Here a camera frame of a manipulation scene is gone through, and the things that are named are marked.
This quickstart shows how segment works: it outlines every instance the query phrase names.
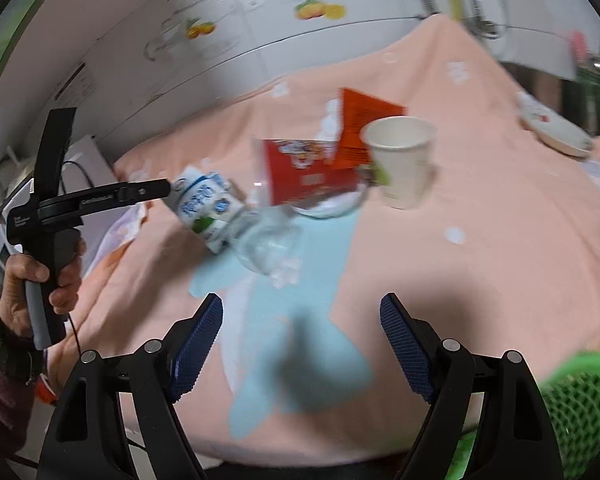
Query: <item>blue gripper pad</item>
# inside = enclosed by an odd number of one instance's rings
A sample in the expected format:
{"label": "blue gripper pad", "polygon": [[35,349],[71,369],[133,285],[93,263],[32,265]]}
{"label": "blue gripper pad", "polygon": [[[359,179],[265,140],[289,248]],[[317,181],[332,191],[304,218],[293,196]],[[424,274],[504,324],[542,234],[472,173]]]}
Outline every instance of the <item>blue gripper pad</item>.
{"label": "blue gripper pad", "polygon": [[168,387],[168,396],[172,403],[193,389],[221,325],[222,300],[216,296],[206,306],[200,320],[173,360],[171,383]]}
{"label": "blue gripper pad", "polygon": [[411,391],[421,395],[429,404],[435,389],[429,377],[430,361],[426,352],[411,332],[400,310],[404,309],[393,294],[387,294],[380,303],[380,324],[386,334],[402,373],[407,377]]}

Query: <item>white paper cup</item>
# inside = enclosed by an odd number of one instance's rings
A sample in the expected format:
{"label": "white paper cup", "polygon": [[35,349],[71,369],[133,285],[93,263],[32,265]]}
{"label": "white paper cup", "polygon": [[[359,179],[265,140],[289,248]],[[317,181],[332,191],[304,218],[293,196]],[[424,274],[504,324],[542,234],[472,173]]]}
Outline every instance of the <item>white paper cup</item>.
{"label": "white paper cup", "polygon": [[387,117],[362,128],[387,205],[416,207],[429,185],[437,128],[416,117]]}

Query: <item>bottle label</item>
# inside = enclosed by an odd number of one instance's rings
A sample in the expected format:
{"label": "bottle label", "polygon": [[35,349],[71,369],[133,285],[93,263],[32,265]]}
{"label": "bottle label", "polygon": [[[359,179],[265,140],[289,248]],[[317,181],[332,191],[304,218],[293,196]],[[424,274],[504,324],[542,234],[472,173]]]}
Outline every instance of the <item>bottle label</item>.
{"label": "bottle label", "polygon": [[214,253],[222,250],[227,226],[244,208],[218,172],[203,174],[192,166],[174,181],[165,202]]}

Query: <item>screw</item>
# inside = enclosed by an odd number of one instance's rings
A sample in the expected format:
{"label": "screw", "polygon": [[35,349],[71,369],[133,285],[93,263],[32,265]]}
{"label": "screw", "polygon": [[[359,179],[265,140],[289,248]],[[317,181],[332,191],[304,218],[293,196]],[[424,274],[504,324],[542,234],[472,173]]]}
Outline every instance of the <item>screw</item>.
{"label": "screw", "polygon": [[93,350],[87,350],[86,352],[83,352],[80,356],[80,361],[82,361],[84,364],[88,364],[96,358],[96,355],[96,352],[94,352]]}
{"label": "screw", "polygon": [[455,339],[445,339],[442,342],[442,347],[450,352],[457,352],[460,349],[460,343]]}
{"label": "screw", "polygon": [[162,348],[162,343],[159,339],[151,339],[144,343],[144,351],[148,354],[155,354],[160,348]]}
{"label": "screw", "polygon": [[518,364],[522,362],[522,355],[520,355],[515,350],[511,350],[507,352],[507,359],[512,363]]}

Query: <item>light blue cloth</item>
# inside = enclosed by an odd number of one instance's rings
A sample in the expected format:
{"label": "light blue cloth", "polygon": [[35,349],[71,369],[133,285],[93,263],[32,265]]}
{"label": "light blue cloth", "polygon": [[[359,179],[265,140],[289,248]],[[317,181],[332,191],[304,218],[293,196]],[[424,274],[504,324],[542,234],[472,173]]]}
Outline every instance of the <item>light blue cloth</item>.
{"label": "light blue cloth", "polygon": [[[244,375],[229,414],[232,438],[248,436],[274,409],[315,412],[346,402],[371,385],[368,362],[328,319],[358,216],[355,211],[336,219],[293,220],[302,229],[298,285],[277,290],[269,278],[253,276],[242,330],[236,336]],[[249,273],[228,250],[196,271],[189,291],[202,298]]]}

